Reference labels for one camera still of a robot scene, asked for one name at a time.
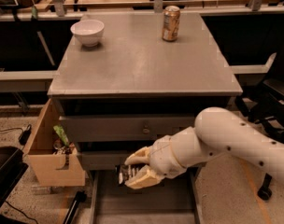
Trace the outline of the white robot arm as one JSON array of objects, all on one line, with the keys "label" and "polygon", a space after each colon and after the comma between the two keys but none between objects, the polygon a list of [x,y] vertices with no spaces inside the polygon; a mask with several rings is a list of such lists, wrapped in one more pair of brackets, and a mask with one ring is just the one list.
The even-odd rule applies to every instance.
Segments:
[{"label": "white robot arm", "polygon": [[256,131],[236,114],[219,107],[201,111],[194,125],[166,135],[130,155],[127,165],[142,168],[125,185],[143,189],[173,179],[188,168],[223,153],[248,161],[284,186],[284,144]]}]

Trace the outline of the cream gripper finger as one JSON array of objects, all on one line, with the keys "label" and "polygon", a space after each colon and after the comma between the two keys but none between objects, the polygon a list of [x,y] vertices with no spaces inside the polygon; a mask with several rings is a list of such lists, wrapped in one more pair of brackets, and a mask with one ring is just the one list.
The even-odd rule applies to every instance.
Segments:
[{"label": "cream gripper finger", "polygon": [[139,166],[138,173],[125,182],[125,186],[130,189],[143,189],[158,185],[163,179],[163,175],[159,175],[150,166]]},{"label": "cream gripper finger", "polygon": [[142,147],[131,154],[124,162],[125,165],[149,164],[149,147]]}]

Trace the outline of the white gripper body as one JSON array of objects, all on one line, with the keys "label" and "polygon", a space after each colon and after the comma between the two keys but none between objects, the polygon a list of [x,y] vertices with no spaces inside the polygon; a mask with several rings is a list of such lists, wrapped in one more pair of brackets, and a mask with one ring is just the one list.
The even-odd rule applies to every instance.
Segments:
[{"label": "white gripper body", "polygon": [[154,142],[149,148],[149,167],[161,178],[173,179],[187,171],[176,157],[169,135]]}]

